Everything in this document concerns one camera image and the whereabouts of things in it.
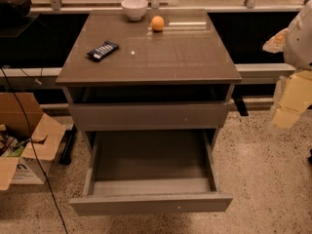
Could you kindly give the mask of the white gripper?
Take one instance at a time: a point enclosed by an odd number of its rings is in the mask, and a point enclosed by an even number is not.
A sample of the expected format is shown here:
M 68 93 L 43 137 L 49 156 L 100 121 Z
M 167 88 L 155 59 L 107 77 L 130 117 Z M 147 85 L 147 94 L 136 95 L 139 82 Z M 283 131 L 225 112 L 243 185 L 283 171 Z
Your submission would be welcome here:
M 289 24 L 266 41 L 262 50 L 276 54 L 284 50 L 285 63 L 296 69 L 312 69 L 312 1 L 308 1 Z M 271 124 L 290 129 L 312 104 L 312 72 L 302 70 L 290 77 L 281 76 L 276 84 L 271 107 Z

